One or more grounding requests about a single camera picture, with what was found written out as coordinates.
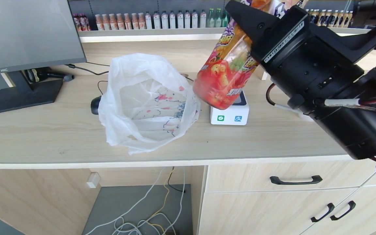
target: drawer handle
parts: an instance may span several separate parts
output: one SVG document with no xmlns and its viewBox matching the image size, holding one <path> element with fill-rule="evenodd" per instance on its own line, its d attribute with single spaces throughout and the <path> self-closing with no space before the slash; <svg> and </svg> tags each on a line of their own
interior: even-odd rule
<svg viewBox="0 0 376 235">
<path fill-rule="evenodd" d="M 279 179 L 279 177 L 269 177 L 271 182 L 274 184 L 282 184 L 282 185 L 303 185 L 303 184 L 316 184 L 320 183 L 323 179 L 320 176 L 312 176 L 312 181 L 310 182 L 284 182 Z"/>
<path fill-rule="evenodd" d="M 349 212 L 351 212 L 351 210 L 353 210 L 355 207 L 356 207 L 356 203 L 354 201 L 350 201 L 349 203 L 349 210 L 345 212 L 345 214 L 342 214 L 340 217 L 336 217 L 336 216 L 330 216 L 330 219 L 331 220 L 340 220 L 343 216 L 347 215 Z"/>
<path fill-rule="evenodd" d="M 324 214 L 324 216 L 320 217 L 319 219 L 316 219 L 316 217 L 312 217 L 311 221 L 313 223 L 317 223 L 320 220 L 322 220 L 324 217 L 326 217 L 328 214 L 330 214 L 335 209 L 335 206 L 331 202 L 329 204 L 327 204 L 327 207 L 329 208 L 329 211 L 326 214 Z"/>
</svg>

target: black mouse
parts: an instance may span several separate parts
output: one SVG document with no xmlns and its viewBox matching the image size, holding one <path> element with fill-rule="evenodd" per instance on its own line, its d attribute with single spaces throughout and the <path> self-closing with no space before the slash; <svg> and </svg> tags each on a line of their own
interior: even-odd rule
<svg viewBox="0 0 376 235">
<path fill-rule="evenodd" d="M 98 106 L 100 105 L 101 96 L 94 98 L 91 101 L 91 113 L 98 115 Z"/>
</svg>

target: snack bag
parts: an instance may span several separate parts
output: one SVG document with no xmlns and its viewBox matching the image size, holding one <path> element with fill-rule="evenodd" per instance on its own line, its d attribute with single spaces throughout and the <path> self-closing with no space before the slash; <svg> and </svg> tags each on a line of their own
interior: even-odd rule
<svg viewBox="0 0 376 235">
<path fill-rule="evenodd" d="M 241 0 L 242 3 L 281 18 L 294 4 L 308 0 Z M 240 95 L 258 63 L 250 56 L 252 41 L 231 19 L 213 52 L 197 74 L 194 92 L 217 109 L 225 110 Z"/>
</svg>

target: monitor base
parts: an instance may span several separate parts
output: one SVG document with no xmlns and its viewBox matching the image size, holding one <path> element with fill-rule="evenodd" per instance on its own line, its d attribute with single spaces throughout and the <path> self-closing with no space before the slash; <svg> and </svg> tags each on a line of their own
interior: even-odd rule
<svg viewBox="0 0 376 235">
<path fill-rule="evenodd" d="M 63 79 L 30 84 L 30 91 L 9 87 L 0 90 L 0 113 L 53 103 L 63 85 Z"/>
</svg>

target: white plastic bag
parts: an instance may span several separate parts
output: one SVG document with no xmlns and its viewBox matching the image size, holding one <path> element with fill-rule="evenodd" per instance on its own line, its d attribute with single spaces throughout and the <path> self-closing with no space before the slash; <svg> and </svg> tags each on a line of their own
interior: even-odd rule
<svg viewBox="0 0 376 235">
<path fill-rule="evenodd" d="M 184 135 L 198 119 L 200 101 L 165 58 L 137 53 L 112 60 L 98 113 L 107 142 L 128 146 L 131 155 Z"/>
</svg>

